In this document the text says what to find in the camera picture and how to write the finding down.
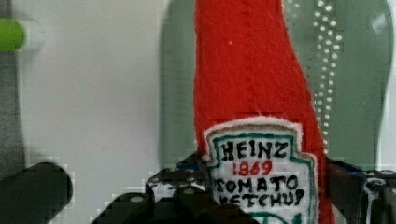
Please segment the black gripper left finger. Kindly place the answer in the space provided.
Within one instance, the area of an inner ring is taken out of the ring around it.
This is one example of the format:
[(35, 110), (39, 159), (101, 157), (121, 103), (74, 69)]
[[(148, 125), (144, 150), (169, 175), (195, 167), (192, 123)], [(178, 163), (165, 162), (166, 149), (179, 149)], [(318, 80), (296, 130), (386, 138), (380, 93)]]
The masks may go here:
[(91, 224), (259, 224), (238, 206), (210, 195), (209, 176), (197, 153), (150, 177), (142, 193), (113, 200)]

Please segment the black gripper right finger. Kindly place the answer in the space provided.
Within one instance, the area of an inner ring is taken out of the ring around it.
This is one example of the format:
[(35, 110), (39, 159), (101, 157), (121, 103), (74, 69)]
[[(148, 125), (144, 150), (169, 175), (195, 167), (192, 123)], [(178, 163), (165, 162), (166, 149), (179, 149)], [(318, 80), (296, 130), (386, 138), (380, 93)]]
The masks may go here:
[(327, 159), (328, 193), (347, 224), (396, 224), (396, 174)]

